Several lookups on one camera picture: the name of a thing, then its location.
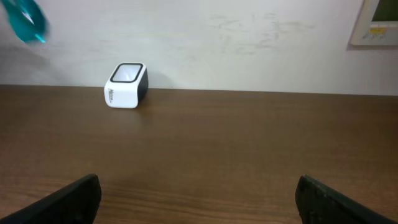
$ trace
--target white frame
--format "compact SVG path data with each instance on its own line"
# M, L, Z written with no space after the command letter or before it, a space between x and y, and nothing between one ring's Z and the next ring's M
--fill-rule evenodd
M398 45L398 21L372 22L379 1L380 0L364 0L361 13L351 37L351 44ZM369 32L371 28L384 28L386 29L386 33L372 34Z

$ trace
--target brown wooden table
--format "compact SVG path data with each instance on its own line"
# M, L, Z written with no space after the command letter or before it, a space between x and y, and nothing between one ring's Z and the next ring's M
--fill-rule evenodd
M300 223L309 174L398 221L397 97L151 89L125 110L0 86L0 104L0 217L95 173L95 223Z

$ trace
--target white wall-mounted device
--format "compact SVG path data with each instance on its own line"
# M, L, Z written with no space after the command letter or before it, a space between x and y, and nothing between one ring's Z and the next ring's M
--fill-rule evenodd
M398 45L398 0L364 0L353 45Z
M113 108L135 108L147 93L148 84L143 63L122 63L105 84L105 102Z

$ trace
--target black object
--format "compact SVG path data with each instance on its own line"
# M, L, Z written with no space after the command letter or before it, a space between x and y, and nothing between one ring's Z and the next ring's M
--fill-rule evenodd
M98 176L90 174L4 217L0 224L92 224L100 201Z
M397 224L307 175L298 182L296 204L303 224Z

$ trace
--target white cube device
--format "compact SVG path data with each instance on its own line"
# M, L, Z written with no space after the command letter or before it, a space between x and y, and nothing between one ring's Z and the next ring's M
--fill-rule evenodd
M122 63L105 84L106 104L113 108L135 108L148 90L147 67L143 63Z

